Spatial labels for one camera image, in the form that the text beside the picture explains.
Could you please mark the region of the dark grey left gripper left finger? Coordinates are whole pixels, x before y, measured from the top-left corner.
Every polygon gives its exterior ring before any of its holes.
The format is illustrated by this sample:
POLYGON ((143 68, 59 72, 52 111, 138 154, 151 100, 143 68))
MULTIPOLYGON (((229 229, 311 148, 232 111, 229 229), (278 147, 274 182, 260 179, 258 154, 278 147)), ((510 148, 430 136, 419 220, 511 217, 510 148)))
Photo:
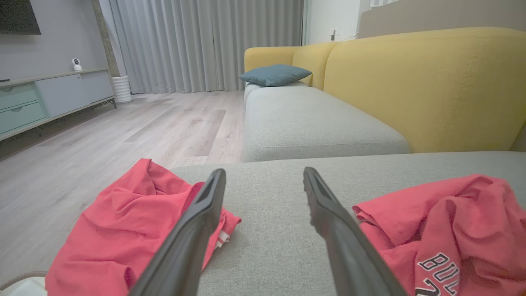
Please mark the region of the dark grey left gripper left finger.
POLYGON ((208 247, 222 211, 224 169, 212 171, 130 290, 131 296, 195 296, 208 247))

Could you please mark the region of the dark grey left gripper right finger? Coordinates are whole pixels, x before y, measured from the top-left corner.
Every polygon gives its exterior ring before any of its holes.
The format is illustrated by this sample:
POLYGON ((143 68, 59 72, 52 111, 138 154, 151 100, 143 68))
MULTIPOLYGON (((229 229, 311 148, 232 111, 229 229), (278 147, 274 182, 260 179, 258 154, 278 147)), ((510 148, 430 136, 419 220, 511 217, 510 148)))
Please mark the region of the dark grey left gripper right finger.
POLYGON ((313 167, 304 169, 310 223, 326 243, 339 296, 405 296, 406 291, 313 167))

